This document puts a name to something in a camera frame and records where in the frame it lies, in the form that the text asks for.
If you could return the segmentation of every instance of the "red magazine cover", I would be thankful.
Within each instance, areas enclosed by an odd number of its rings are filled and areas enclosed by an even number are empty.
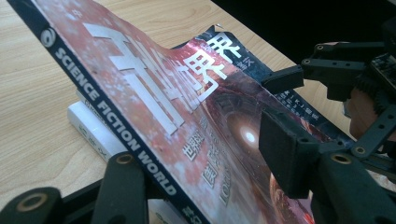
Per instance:
[[[194,38],[165,49],[93,1],[8,1],[190,223],[313,223],[258,150],[261,112],[330,137]]]

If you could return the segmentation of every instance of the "table surface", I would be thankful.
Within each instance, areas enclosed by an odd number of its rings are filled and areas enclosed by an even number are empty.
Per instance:
[[[213,24],[232,32],[276,71],[293,62],[209,0],[98,0],[119,17],[172,48]],[[55,187],[63,196],[101,179],[106,163],[69,123],[74,84],[6,0],[0,1],[0,208],[29,189]],[[342,104],[305,81],[297,89],[345,133]]]

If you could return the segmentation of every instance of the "cover illustration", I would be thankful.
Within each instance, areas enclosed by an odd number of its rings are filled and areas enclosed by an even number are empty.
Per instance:
[[[271,177],[261,112],[331,138],[202,38],[165,49],[93,1],[8,2],[187,221],[314,222]]]

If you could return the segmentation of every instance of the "circular logo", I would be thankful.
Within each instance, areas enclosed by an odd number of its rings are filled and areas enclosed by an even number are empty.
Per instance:
[[[41,33],[41,43],[44,45],[44,47],[49,48],[55,43],[56,39],[56,34],[55,31],[52,28],[48,28],[47,30],[44,30]]]

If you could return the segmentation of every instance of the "black background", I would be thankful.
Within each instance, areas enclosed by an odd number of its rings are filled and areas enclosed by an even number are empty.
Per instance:
[[[382,41],[381,24],[396,16],[386,0],[212,1],[295,63],[319,43]]]

